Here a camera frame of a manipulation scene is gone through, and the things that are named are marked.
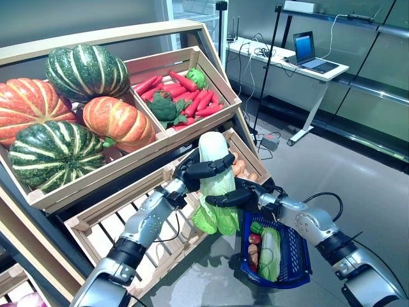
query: green leafy vegetable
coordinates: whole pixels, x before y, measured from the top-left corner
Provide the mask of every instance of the green leafy vegetable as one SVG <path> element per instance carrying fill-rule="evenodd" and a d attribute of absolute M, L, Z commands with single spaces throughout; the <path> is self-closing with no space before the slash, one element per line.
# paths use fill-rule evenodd
<path fill-rule="evenodd" d="M 252 233 L 261 235 L 263 233 L 263 226 L 259 222 L 253 222 L 250 225 L 250 231 Z"/>
<path fill-rule="evenodd" d="M 199 139 L 200 161 L 214 161 L 226 156 L 228 147 L 219 132 L 207 132 Z M 205 201 L 208 195 L 223 195 L 235 190 L 233 170 L 200 180 L 200 204 L 193 216 L 193 223 L 203 232 L 213 234 L 217 230 L 223 235 L 232 235 L 238 229 L 237 209 L 218 208 Z"/>
<path fill-rule="evenodd" d="M 203 88 L 207 88 L 209 86 L 209 84 L 206 81 L 205 74 L 196 68 L 189 69 L 186 78 L 195 82 L 199 90 L 202 90 Z"/>
<path fill-rule="evenodd" d="M 261 253 L 258 274 L 267 280 L 276 281 L 280 275 L 280 234 L 266 227 L 261 234 Z"/>
<path fill-rule="evenodd" d="M 165 129 L 169 124 L 187 123 L 187 117 L 180 114 L 189 105 L 184 100 L 174 103 L 168 93 L 155 93 L 152 102 L 148 100 L 146 105 Z"/>

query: laptop screen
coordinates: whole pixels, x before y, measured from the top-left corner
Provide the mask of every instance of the laptop screen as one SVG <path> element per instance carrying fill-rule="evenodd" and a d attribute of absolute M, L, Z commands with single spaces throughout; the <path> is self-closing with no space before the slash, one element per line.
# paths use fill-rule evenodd
<path fill-rule="evenodd" d="M 313 32 L 294 34 L 295 55 L 297 63 L 312 60 L 315 58 Z"/>

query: laptop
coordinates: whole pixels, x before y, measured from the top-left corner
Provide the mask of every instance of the laptop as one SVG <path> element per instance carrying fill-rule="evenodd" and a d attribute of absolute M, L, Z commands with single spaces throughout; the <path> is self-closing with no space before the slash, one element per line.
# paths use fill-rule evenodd
<path fill-rule="evenodd" d="M 315 57 L 313 32 L 294 34 L 295 57 L 297 65 L 325 74 L 339 65 Z"/>

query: pumpkin stem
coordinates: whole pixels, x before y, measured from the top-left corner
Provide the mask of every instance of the pumpkin stem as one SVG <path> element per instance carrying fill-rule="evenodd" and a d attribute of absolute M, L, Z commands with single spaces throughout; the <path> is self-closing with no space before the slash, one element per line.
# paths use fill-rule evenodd
<path fill-rule="evenodd" d="M 104 146 L 104 147 L 111 147 L 111 146 L 113 146 L 113 145 L 115 145 L 116 144 L 116 142 L 113 140 L 113 139 L 111 139 L 111 138 L 109 138 L 109 137 L 105 137 L 105 142 L 102 144 L 102 146 Z"/>

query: wooden crate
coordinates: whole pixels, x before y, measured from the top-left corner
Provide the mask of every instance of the wooden crate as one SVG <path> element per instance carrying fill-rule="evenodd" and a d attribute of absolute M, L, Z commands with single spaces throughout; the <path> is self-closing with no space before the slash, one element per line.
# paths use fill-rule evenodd
<path fill-rule="evenodd" d="M 135 169 L 166 152 L 167 135 L 161 124 L 156 121 L 155 117 L 151 115 L 150 112 L 147 112 L 145 107 L 142 106 L 139 101 L 135 100 L 132 92 L 127 94 L 124 101 L 135 105 L 138 110 L 142 111 L 150 119 L 156 132 L 156 141 L 126 155 L 123 155 L 116 148 L 105 149 L 104 155 L 107 161 L 105 166 L 102 166 L 101 168 L 98 168 L 95 171 L 47 194 L 44 194 L 39 189 L 33 190 L 17 180 L 8 159 L 8 152 L 0 145 L 1 164 L 30 205 L 48 213 L 55 212 L 63 208 L 65 205 L 68 205 L 91 191 L 94 191 L 98 187 L 107 184 L 115 178 L 118 178 L 130 170 Z"/>
<path fill-rule="evenodd" d="M 231 152 L 237 152 L 238 158 L 245 161 L 245 168 L 249 173 L 256 173 L 258 184 L 264 184 L 271 174 L 267 171 L 261 161 L 251 152 L 249 147 L 240 139 L 237 132 L 230 128 L 223 133 Z"/>
<path fill-rule="evenodd" d="M 171 83 L 169 71 L 172 70 L 185 75 L 190 68 L 197 68 L 206 75 L 209 89 L 213 90 L 220 97 L 220 101 L 223 101 L 224 109 L 218 113 L 207 116 L 178 132 L 172 128 L 167 129 L 167 151 L 179 147 L 229 120 L 234 116 L 242 102 L 197 46 L 139 59 L 131 59 L 125 63 L 130 74 L 131 84 L 137 84 L 154 75 L 161 75 L 164 77 L 163 81 L 165 83 Z M 135 97 L 144 105 L 146 111 L 151 113 L 140 96 L 135 93 Z"/>
<path fill-rule="evenodd" d="M 112 243 L 123 231 L 124 222 L 136 212 L 153 192 L 153 188 L 166 185 L 172 178 L 173 171 L 174 166 L 170 163 L 65 222 L 94 265 L 106 256 Z M 177 211 L 180 222 L 179 236 L 168 242 L 153 243 L 139 264 L 137 276 L 128 288 L 136 297 L 147 293 L 206 237 L 191 221 L 195 209 L 199 206 L 198 197 L 193 193 L 188 194 L 186 201 L 185 208 Z M 163 224 L 159 239 L 170 239 L 176 235 L 175 214 L 173 212 Z"/>
<path fill-rule="evenodd" d="M 15 264 L 4 272 L 0 273 L 0 305 L 7 303 L 5 296 L 17 302 L 25 295 L 38 292 L 47 306 L 52 307 L 44 293 L 37 286 L 32 277 L 21 267 Z"/>

